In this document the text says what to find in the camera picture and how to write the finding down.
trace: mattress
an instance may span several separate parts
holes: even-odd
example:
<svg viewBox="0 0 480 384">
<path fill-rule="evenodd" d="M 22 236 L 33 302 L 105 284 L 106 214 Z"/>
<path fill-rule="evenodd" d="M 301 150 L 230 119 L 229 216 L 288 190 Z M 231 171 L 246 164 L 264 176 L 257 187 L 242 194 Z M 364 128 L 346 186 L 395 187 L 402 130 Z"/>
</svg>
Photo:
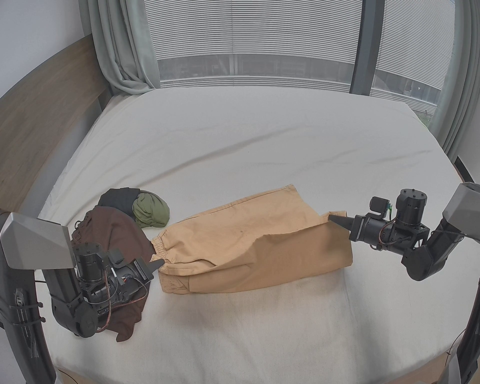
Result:
<svg viewBox="0 0 480 384">
<path fill-rule="evenodd" d="M 109 188 L 161 196 L 170 223 L 294 184 L 319 214 L 365 214 L 372 196 L 428 195 L 435 228 L 461 182 L 406 104 L 275 87 L 158 89 L 111 101 L 69 161 L 40 217 L 68 225 Z M 148 238 L 159 232 L 147 228 Z M 155 276 L 128 341 L 60 327 L 38 284 L 55 364 L 100 383 L 381 383 L 447 350 L 480 276 L 464 240 L 439 273 L 411 280 L 401 256 L 353 243 L 353 265 L 232 294 L 163 293 Z"/>
</svg>

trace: corrugated metal facade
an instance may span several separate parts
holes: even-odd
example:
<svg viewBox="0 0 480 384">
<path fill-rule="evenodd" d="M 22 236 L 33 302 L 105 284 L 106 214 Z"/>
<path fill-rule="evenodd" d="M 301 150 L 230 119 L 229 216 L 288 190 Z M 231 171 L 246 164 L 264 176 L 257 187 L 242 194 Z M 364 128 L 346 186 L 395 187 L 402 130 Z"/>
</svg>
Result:
<svg viewBox="0 0 480 384">
<path fill-rule="evenodd" d="M 229 55 L 204 60 L 208 66 L 204 70 L 198 65 L 194 70 L 188 66 L 170 69 L 162 86 L 254 84 L 341 92 L 349 89 L 348 79 L 336 82 L 330 75 L 323 80 L 282 77 L 285 75 L 259 73 L 258 68 L 262 60 L 269 68 L 267 61 L 272 55 L 329 60 L 339 67 L 353 64 L 361 0 L 145 0 L 145 6 L 160 68 L 178 65 L 172 61 L 177 58 L 199 57 L 191 62 L 200 62 L 208 55 Z M 411 79 L 442 89 L 452 53 L 454 18 L 455 6 L 450 0 L 386 0 L 377 69 L 406 78 L 399 78 L 402 86 Z M 237 68 L 241 55 L 258 55 L 252 73 Z M 435 110 L 430 99 L 414 98 L 389 81 L 383 88 L 372 89 L 371 95 L 405 101 L 418 111 Z"/>
</svg>

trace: tan pants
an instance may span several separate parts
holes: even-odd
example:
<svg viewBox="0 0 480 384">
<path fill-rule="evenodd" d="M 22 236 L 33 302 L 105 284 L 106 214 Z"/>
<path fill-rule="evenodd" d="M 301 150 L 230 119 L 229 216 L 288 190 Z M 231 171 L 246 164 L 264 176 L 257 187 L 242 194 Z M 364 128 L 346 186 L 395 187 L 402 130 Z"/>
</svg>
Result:
<svg viewBox="0 0 480 384">
<path fill-rule="evenodd" d="M 332 212 L 346 215 L 346 212 Z M 293 185 L 189 217 L 152 240 L 164 292 L 239 292 L 352 264 L 348 231 Z"/>
</svg>

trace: wooden headboard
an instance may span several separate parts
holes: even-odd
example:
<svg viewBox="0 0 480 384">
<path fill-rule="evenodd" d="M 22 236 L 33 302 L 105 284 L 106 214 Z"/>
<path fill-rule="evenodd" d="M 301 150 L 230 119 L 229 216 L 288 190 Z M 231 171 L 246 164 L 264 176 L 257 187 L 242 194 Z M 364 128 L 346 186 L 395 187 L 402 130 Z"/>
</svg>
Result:
<svg viewBox="0 0 480 384">
<path fill-rule="evenodd" d="M 52 151 L 107 86 L 89 35 L 0 98 L 0 208 L 19 210 Z"/>
</svg>

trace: robotic arm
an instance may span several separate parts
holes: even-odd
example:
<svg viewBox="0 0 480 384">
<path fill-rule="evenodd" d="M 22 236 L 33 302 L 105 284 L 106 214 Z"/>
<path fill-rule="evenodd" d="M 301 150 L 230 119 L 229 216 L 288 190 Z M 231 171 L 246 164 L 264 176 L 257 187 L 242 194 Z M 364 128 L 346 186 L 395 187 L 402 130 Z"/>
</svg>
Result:
<svg viewBox="0 0 480 384">
<path fill-rule="evenodd" d="M 34 270 L 42 269 L 55 320 L 81 337 L 98 331 L 99 318 L 132 302 L 163 260 L 126 263 L 118 250 L 70 244 L 57 223 L 0 210 L 0 325 L 27 384 L 61 383 L 48 353 Z"/>
<path fill-rule="evenodd" d="M 432 231 L 421 223 L 427 195 L 415 189 L 403 189 L 396 200 L 396 216 L 385 220 L 389 200 L 373 197 L 364 216 L 330 215 L 333 221 L 350 231 L 351 241 L 363 241 L 377 251 L 402 255 L 408 275 L 417 281 L 440 271 L 450 252 L 463 238 L 480 242 L 480 185 L 460 184 Z M 480 288 L 464 336 L 438 383 L 465 384 L 477 370 L 480 355 Z"/>
</svg>

